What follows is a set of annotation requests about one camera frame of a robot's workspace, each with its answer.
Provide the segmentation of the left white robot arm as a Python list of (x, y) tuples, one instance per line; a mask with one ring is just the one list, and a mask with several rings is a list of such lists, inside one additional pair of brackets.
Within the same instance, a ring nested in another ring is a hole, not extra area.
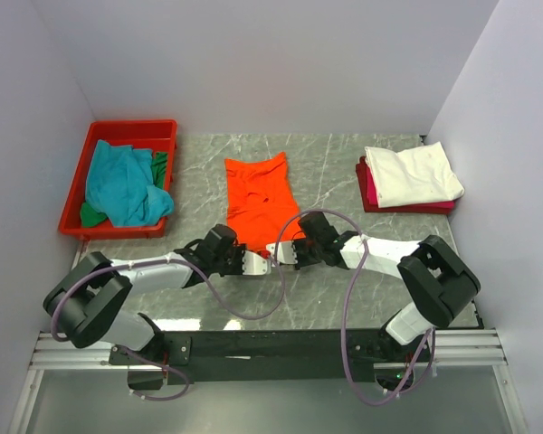
[(142, 363), (167, 360), (165, 333), (146, 314), (124, 312), (125, 301), (166, 288), (191, 288), (213, 274), (241, 275), (245, 252), (246, 245), (222, 224), (203, 239), (155, 258), (128, 262), (92, 252), (43, 301), (55, 325), (52, 335), (79, 349), (98, 341), (127, 347)]

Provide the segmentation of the orange t shirt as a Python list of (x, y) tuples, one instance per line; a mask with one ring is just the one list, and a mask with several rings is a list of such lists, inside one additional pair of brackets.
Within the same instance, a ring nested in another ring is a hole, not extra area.
[(275, 241), (289, 241), (300, 227), (292, 217), (300, 211), (291, 191), (284, 152), (255, 163), (224, 160), (227, 182), (227, 225), (248, 250), (260, 252)]

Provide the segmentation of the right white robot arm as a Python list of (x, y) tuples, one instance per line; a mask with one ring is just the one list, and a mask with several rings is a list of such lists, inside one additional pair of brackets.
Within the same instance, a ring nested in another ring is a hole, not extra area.
[(428, 329), (445, 328), (472, 302), (481, 283), (457, 253), (437, 235), (422, 241), (391, 241), (358, 231), (338, 232), (323, 212), (298, 221), (300, 236), (281, 243), (278, 258), (301, 269), (321, 262), (358, 267), (404, 282), (411, 302), (382, 327), (380, 353), (398, 361)]

